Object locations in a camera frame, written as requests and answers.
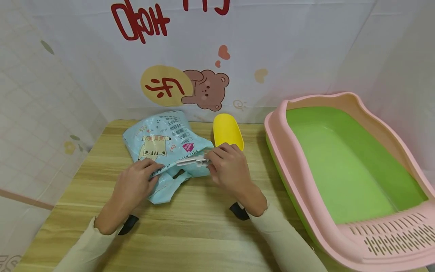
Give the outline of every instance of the cat litter bag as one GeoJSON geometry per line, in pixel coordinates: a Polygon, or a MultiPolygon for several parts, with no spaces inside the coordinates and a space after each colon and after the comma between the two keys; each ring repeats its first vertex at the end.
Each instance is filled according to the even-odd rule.
{"type": "Polygon", "coordinates": [[[150,158],[165,165],[152,174],[161,175],[148,197],[153,204],[169,202],[181,183],[210,172],[196,164],[177,166],[176,161],[204,154],[212,142],[193,133],[182,111],[167,111],[150,116],[124,132],[124,143],[133,161],[150,158]],[[184,173],[176,176],[183,169],[184,173]]]}

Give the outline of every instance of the wood grain surface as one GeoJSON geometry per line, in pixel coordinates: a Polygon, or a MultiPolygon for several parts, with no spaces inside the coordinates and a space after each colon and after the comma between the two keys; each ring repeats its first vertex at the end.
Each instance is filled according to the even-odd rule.
{"type": "MultiPolygon", "coordinates": [[[[74,245],[110,197],[118,174],[132,163],[122,134],[136,122],[108,124],[14,272],[52,271],[74,245]]],[[[199,136],[211,139],[211,123],[191,126],[199,136]]],[[[272,161],[264,126],[241,124],[240,129],[254,182],[314,248],[328,271],[348,271],[308,237],[272,161]]],[[[279,271],[251,222],[236,219],[228,210],[233,203],[209,177],[186,181],[170,203],[145,201],[134,212],[139,222],[129,234],[116,238],[98,271],[279,271]]]]}

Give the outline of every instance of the red chinese character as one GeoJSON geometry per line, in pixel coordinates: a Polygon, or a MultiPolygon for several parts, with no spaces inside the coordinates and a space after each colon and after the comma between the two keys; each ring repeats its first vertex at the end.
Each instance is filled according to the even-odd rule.
{"type": "MultiPolygon", "coordinates": [[[[185,11],[189,10],[189,0],[183,0],[183,8],[185,11]]],[[[224,0],[224,6],[222,8],[215,7],[214,10],[219,15],[226,15],[230,9],[230,0],[224,0]]],[[[202,10],[204,12],[207,12],[208,6],[207,6],[207,0],[202,0],[202,10]]]]}
{"type": "Polygon", "coordinates": [[[115,22],[118,25],[119,31],[121,31],[122,36],[126,40],[137,40],[140,39],[143,44],[146,43],[144,38],[144,32],[149,35],[153,36],[154,34],[160,35],[160,29],[163,34],[163,36],[167,36],[167,29],[166,24],[170,22],[170,19],[167,17],[163,17],[162,10],[160,8],[159,4],[155,4],[156,8],[156,14],[154,13],[154,10],[152,7],[148,8],[148,11],[146,11],[144,8],[140,8],[137,13],[134,12],[133,7],[131,6],[130,0],[124,0],[125,4],[122,3],[116,3],[113,4],[112,14],[115,18],[115,22]],[[121,20],[119,19],[118,15],[118,9],[122,9],[125,12],[125,15],[127,16],[128,22],[130,23],[131,31],[133,32],[133,36],[128,36],[121,20]]]}
{"type": "MultiPolygon", "coordinates": [[[[160,81],[158,79],[155,79],[155,78],[151,79],[151,82],[152,83],[160,83],[160,81]]],[[[181,94],[184,95],[184,90],[181,87],[181,84],[175,78],[168,78],[168,77],[162,78],[162,86],[160,86],[160,87],[151,87],[149,85],[145,85],[145,87],[150,91],[163,91],[163,90],[165,90],[166,94],[169,97],[172,97],[172,93],[171,93],[170,89],[172,89],[173,86],[168,86],[167,82],[175,83],[175,85],[178,87],[181,94]]],[[[163,96],[164,96],[163,92],[160,92],[157,94],[158,98],[162,98],[163,96]]]]}

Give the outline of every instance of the hand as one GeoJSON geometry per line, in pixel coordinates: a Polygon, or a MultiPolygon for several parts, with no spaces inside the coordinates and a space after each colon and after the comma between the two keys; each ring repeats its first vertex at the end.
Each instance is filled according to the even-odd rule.
{"type": "Polygon", "coordinates": [[[268,207],[266,197],[252,182],[246,157],[237,145],[221,144],[204,158],[212,163],[208,169],[214,183],[234,196],[251,215],[263,214],[268,207]]]}
{"type": "Polygon", "coordinates": [[[140,202],[150,195],[159,179],[159,176],[152,179],[150,176],[162,167],[164,165],[146,158],[121,172],[111,198],[95,220],[94,226],[100,233],[114,233],[140,202]]]}

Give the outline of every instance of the cartoon cat illustration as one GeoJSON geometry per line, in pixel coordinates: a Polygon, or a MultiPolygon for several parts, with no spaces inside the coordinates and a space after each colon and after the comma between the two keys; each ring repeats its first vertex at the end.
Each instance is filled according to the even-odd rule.
{"type": "Polygon", "coordinates": [[[150,158],[151,160],[157,160],[159,155],[167,156],[166,153],[166,141],[171,140],[168,136],[155,135],[155,136],[143,136],[142,141],[144,144],[139,152],[137,160],[142,158],[150,158]]]}

